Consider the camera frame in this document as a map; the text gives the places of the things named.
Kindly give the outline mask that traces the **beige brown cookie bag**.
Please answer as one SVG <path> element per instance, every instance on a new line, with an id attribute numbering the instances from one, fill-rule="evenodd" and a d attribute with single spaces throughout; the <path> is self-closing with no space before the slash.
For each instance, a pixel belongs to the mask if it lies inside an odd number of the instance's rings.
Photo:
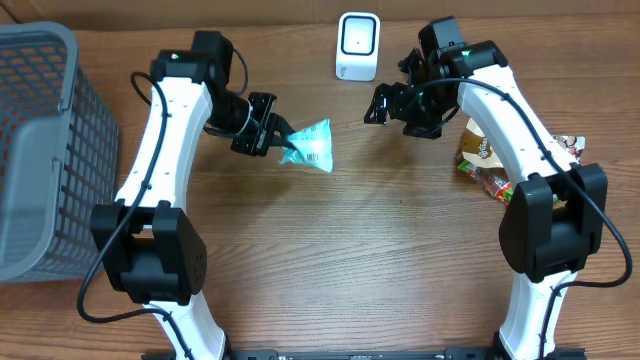
<path id="1" fill-rule="evenodd" d="M 586 138 L 583 136 L 554 135 L 553 138 L 568 153 L 577 160 L 586 148 Z M 502 168 L 498 155 L 485 137 L 483 131 L 473 119 L 469 119 L 461 141 L 462 158 L 476 167 L 493 169 Z"/>

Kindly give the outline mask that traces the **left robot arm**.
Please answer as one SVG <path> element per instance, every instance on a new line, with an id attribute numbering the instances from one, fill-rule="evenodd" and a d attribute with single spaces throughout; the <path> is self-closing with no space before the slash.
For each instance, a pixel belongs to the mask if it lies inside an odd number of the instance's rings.
<path id="1" fill-rule="evenodd" d="M 149 118 L 131 172 L 115 200 L 91 211 L 90 231 L 99 255 L 81 285 L 77 310 L 89 285 L 104 269 L 112 288 L 138 309 L 105 317 L 115 322 L 153 315 L 171 345 L 170 359 L 233 359 L 225 331 L 216 324 L 203 286 L 206 245 L 186 214 L 187 189 L 202 133 L 230 140 L 233 151 L 265 156 L 291 148 L 293 128 L 273 113 L 276 97 L 228 90 L 233 57 L 218 31 L 195 33 L 190 49 L 162 50 L 147 73 L 131 74 L 152 86 Z"/>

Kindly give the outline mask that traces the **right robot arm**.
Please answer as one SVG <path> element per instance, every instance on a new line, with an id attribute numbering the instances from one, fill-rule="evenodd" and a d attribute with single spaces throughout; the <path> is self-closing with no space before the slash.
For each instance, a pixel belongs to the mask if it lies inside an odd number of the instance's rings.
<path id="1" fill-rule="evenodd" d="M 508 314 L 490 359 L 582 359 L 559 349 L 554 331 L 569 285 L 599 250 L 607 177 L 563 149 L 528 105 L 492 41 L 469 44 L 454 17 L 434 20 L 420 48 L 400 61 L 407 83 L 381 84 L 364 120 L 404 122 L 406 136 L 437 139 L 457 111 L 479 126 L 513 193 L 499 227 L 515 276 Z"/>

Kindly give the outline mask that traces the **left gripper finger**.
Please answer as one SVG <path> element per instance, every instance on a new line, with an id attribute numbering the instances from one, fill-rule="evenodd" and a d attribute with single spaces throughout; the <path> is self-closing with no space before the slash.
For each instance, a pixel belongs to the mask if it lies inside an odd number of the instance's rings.
<path id="1" fill-rule="evenodd" d="M 282 138 L 282 137 L 274 137 L 269 143 L 269 146 L 289 148 L 289 149 L 295 148 L 295 146 L 291 142 L 289 142 L 286 138 Z"/>
<path id="2" fill-rule="evenodd" d="M 286 121 L 283 116 L 272 113 L 271 117 L 273 119 L 274 129 L 279 134 L 279 137 L 282 140 L 287 140 L 290 135 L 295 133 L 293 127 Z"/>

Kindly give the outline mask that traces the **light teal snack packet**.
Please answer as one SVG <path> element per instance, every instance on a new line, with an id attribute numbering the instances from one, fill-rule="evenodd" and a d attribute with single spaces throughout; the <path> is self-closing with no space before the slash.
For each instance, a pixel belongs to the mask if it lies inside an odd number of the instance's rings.
<path id="1" fill-rule="evenodd" d="M 331 173 L 334 167 L 330 120 L 324 119 L 306 127 L 285 139 L 292 145 L 286 147 L 280 160 L 284 164 L 298 164 Z"/>

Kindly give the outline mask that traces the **green snack packet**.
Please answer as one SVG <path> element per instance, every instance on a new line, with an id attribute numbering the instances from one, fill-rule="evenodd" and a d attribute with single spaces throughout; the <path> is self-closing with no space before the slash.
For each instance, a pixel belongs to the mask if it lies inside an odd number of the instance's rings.
<path id="1" fill-rule="evenodd" d="M 514 189 L 503 168 L 482 168 L 462 160 L 457 169 L 473 178 L 490 197 L 504 205 L 510 203 Z"/>

